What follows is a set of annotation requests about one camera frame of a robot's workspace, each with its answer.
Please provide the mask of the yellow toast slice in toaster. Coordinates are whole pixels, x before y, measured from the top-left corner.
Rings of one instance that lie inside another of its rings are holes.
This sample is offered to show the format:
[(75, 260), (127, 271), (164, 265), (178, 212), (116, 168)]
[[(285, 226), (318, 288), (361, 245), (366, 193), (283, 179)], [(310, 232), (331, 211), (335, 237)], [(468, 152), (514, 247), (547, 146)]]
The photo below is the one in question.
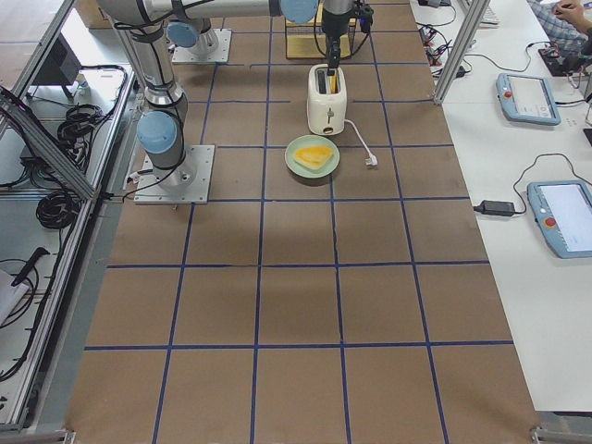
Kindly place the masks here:
[(337, 93), (338, 92), (338, 76), (336, 74), (333, 74), (333, 75), (329, 76), (328, 78), (330, 81), (330, 91), (332, 93)]

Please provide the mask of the white two-slot toaster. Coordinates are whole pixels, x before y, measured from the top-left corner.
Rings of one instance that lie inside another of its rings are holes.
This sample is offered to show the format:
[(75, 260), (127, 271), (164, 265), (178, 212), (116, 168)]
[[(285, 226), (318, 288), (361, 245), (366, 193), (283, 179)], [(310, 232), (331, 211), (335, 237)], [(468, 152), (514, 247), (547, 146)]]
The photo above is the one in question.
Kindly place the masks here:
[(344, 130), (347, 87), (343, 70), (337, 69), (338, 92), (330, 91), (327, 65), (311, 67), (308, 75), (307, 121), (309, 130), (318, 135), (337, 135)]

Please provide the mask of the light green round plate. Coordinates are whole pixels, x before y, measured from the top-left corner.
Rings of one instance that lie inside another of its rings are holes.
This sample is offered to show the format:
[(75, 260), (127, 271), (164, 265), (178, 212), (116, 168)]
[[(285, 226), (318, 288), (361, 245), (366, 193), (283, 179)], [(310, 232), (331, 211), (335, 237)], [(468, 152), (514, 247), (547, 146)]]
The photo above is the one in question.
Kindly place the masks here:
[[(325, 145), (333, 149), (333, 157), (319, 170), (312, 171), (299, 164), (293, 159), (293, 153), (298, 148), (305, 146)], [(288, 144), (285, 151), (285, 162), (288, 168), (296, 175), (306, 179), (320, 179), (332, 173), (339, 164), (339, 149), (329, 139), (318, 135), (304, 135), (298, 137)]]

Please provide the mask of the yellow toast slice on plate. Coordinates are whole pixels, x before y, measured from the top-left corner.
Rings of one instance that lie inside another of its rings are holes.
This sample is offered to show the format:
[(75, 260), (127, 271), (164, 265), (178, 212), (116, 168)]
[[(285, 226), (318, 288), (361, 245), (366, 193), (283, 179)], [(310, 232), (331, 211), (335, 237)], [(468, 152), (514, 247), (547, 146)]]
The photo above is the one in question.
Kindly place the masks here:
[(333, 149), (325, 145), (305, 146), (293, 153), (294, 161), (312, 171), (322, 168), (332, 157)]

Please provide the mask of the far blue teach pendant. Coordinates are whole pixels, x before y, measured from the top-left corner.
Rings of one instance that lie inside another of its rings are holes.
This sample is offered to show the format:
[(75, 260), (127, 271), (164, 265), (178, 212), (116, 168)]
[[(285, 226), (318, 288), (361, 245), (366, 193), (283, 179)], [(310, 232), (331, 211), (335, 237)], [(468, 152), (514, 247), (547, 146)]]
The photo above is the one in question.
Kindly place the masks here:
[(502, 113), (508, 120), (544, 126), (561, 123), (547, 79), (500, 73), (496, 89)]

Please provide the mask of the blue teach pendant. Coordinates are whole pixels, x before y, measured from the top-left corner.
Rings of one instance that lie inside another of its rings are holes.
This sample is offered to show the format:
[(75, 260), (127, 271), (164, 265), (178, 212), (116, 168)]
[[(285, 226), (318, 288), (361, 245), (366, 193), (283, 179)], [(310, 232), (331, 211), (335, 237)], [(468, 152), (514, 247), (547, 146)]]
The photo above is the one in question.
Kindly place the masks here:
[(531, 182), (527, 198), (543, 238), (559, 258), (591, 257), (591, 193), (583, 180)]
[(500, 73), (496, 89), (502, 113), (508, 120), (544, 126), (561, 123), (547, 79)]

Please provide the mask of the seated person in plaid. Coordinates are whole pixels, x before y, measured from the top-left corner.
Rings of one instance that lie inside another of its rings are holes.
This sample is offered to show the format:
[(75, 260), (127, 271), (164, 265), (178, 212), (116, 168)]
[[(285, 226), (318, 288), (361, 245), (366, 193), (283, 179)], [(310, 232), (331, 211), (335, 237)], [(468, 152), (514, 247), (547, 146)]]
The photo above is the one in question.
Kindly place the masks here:
[(549, 41), (564, 56), (576, 55), (588, 41), (591, 20), (579, 1), (558, 1), (554, 5), (528, 1)]

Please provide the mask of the brown paper table mat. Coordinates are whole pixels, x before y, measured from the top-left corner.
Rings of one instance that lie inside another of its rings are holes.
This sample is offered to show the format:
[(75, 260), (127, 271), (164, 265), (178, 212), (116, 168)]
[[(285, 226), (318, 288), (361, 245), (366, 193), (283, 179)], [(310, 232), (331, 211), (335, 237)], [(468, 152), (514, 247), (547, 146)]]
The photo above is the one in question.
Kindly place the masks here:
[(205, 205), (111, 204), (117, 231), (66, 417), (79, 443), (526, 443), (537, 424), (406, 1), (343, 64), (354, 127), (287, 168), (309, 64), (281, 18), (225, 18), (179, 66)]

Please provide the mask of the black monitor on left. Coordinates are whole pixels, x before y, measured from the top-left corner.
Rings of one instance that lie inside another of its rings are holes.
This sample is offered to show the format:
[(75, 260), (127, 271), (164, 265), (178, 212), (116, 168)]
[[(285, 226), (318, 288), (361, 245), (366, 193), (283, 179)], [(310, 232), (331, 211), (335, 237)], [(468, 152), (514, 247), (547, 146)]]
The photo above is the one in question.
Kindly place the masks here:
[(32, 86), (60, 86), (68, 99), (73, 94), (68, 87), (75, 83), (80, 74), (81, 63), (62, 33), (56, 38)]

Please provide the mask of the near blue teach pendant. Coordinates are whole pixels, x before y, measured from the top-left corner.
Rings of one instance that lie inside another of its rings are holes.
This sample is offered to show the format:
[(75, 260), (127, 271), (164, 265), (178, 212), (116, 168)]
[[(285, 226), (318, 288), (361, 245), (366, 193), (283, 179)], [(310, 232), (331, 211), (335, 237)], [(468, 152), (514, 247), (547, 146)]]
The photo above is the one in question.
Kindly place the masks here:
[(583, 180), (531, 182), (527, 198), (543, 238), (559, 258), (591, 257), (591, 193)]

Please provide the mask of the aluminium frame post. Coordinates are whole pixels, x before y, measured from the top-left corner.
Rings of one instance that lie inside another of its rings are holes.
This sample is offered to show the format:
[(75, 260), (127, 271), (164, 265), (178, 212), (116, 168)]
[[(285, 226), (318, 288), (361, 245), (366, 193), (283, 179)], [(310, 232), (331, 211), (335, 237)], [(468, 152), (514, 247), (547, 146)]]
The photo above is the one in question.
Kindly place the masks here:
[(433, 100), (436, 105), (441, 105), (444, 102), (450, 86), (456, 79), (463, 57), (475, 37), (488, 4), (488, 0), (475, 0), (470, 5), (434, 90)]

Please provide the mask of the aluminium frame left rail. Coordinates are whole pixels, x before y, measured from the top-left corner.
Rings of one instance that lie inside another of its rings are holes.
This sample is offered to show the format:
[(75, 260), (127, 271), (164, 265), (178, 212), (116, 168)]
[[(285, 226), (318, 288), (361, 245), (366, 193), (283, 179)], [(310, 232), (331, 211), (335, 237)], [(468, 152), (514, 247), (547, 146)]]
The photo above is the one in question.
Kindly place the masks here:
[[(140, 84), (127, 63), (98, 61), (86, 34), (70, 35), (70, 1), (1, 5), (1, 287), (21, 301), (1, 320), (1, 439), (72, 438), (73, 395), (116, 224), (105, 193), (123, 179), (127, 130)], [(103, 114), (76, 156), (55, 136), (78, 95), (76, 77), (50, 81), (58, 43)]]

